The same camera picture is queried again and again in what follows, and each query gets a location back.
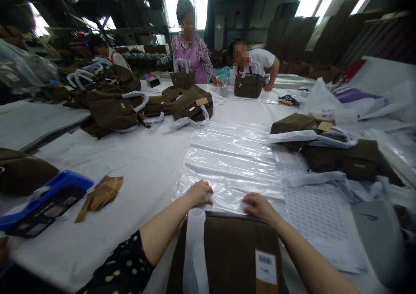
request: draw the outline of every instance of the person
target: person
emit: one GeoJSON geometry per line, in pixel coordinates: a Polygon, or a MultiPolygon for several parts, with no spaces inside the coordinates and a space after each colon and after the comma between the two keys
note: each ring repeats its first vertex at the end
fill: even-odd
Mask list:
{"type": "Polygon", "coordinates": [[[187,60],[189,68],[195,72],[197,84],[207,84],[206,73],[210,82],[215,86],[222,86],[222,82],[215,78],[205,42],[195,33],[195,11],[190,0],[178,0],[176,16],[182,33],[172,40],[173,61],[178,58],[187,60]]]}
{"type": "Polygon", "coordinates": [[[230,72],[231,84],[235,83],[235,76],[240,75],[243,72],[260,74],[265,76],[264,68],[270,68],[270,80],[265,86],[265,91],[271,91],[273,89],[274,81],[276,80],[277,72],[279,71],[279,60],[271,52],[256,48],[251,51],[247,51],[246,45],[241,39],[235,39],[228,47],[228,55],[234,66],[230,72]]]}
{"type": "Polygon", "coordinates": [[[62,56],[62,61],[60,64],[63,66],[73,65],[75,64],[75,60],[84,59],[84,55],[80,52],[74,50],[69,41],[61,36],[53,36],[49,40],[49,44],[55,48],[62,56]]]}
{"type": "MultiPolygon", "coordinates": [[[[201,180],[193,184],[184,196],[119,244],[77,294],[141,293],[188,211],[203,204],[213,204],[209,194],[213,194],[213,190],[208,182],[201,180]]],[[[244,210],[246,213],[258,217],[277,231],[309,293],[359,294],[334,266],[279,216],[265,197],[250,193],[242,201],[249,205],[244,210]]]]}
{"type": "Polygon", "coordinates": [[[119,65],[130,69],[129,64],[124,59],[123,55],[115,49],[107,46],[106,42],[97,34],[90,34],[87,36],[87,45],[91,50],[91,54],[95,57],[103,57],[110,60],[114,65],[119,65]]]}

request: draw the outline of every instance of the plastic sheet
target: plastic sheet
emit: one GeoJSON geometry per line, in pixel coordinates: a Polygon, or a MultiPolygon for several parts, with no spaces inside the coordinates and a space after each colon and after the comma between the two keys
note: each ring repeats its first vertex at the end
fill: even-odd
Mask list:
{"type": "Polygon", "coordinates": [[[241,200],[248,193],[258,192],[289,220],[267,134],[265,126],[208,122],[190,139],[173,200],[203,179],[214,190],[214,205],[203,206],[205,210],[244,214],[247,205],[241,200]]]}
{"type": "Polygon", "coordinates": [[[367,139],[377,140],[379,148],[389,162],[413,187],[416,187],[416,141],[411,138],[415,137],[415,132],[410,135],[392,135],[378,129],[369,129],[363,134],[367,139]]]}
{"type": "Polygon", "coordinates": [[[35,93],[50,80],[58,79],[58,70],[47,59],[30,54],[0,39],[0,80],[14,94],[35,93]]]}

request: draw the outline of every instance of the forearm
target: forearm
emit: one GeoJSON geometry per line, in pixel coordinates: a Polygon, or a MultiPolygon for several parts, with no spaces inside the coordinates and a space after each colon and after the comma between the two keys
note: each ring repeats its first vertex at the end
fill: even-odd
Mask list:
{"type": "Polygon", "coordinates": [[[180,197],[140,229],[143,250],[152,265],[156,266],[162,258],[173,234],[191,208],[189,198],[180,197]]]}
{"type": "Polygon", "coordinates": [[[280,62],[277,58],[274,59],[273,65],[270,68],[270,81],[269,85],[273,85],[276,80],[277,73],[279,72],[280,62]]]}
{"type": "Polygon", "coordinates": [[[289,223],[273,223],[310,294],[357,293],[357,289],[289,223]]]}

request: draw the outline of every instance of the apron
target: apron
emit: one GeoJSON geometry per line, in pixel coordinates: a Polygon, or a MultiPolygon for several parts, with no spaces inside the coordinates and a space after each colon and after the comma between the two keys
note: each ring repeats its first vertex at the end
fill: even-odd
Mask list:
{"type": "MultiPolygon", "coordinates": [[[[205,74],[204,67],[202,66],[202,62],[198,59],[197,44],[198,40],[194,38],[190,44],[192,44],[192,48],[188,46],[187,49],[180,48],[180,42],[183,42],[183,38],[179,37],[179,48],[178,48],[178,57],[188,60],[189,69],[195,72],[195,83],[196,84],[207,84],[207,77],[205,74]]],[[[179,64],[181,70],[184,70],[183,65],[179,64]]]]}

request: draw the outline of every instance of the white tablecloth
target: white tablecloth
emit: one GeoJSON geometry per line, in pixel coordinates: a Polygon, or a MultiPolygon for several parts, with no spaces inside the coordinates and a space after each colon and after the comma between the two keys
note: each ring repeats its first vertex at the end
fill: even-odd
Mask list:
{"type": "MultiPolygon", "coordinates": [[[[270,126],[295,111],[283,105],[233,98],[214,109],[212,120],[270,126]]],[[[82,223],[74,224],[74,220],[84,200],[69,210],[68,219],[53,223],[38,237],[29,240],[11,237],[11,258],[67,292],[75,292],[85,285],[119,242],[171,203],[189,137],[194,131],[186,126],[164,135],[172,122],[173,118],[167,116],[153,134],[139,128],[125,134],[113,133],[101,140],[77,130],[42,148],[36,155],[59,169],[74,170],[96,180],[112,169],[109,175],[124,176],[124,184],[113,203],[100,212],[88,213],[82,223]]],[[[279,157],[291,159],[287,153],[279,157]]],[[[349,207],[345,209],[353,224],[349,207]]],[[[153,272],[145,293],[165,293],[177,235],[153,272]]],[[[306,293],[283,247],[282,254],[290,292],[306,293]]],[[[362,293],[389,293],[371,269],[365,275],[346,276],[362,293]]]]}

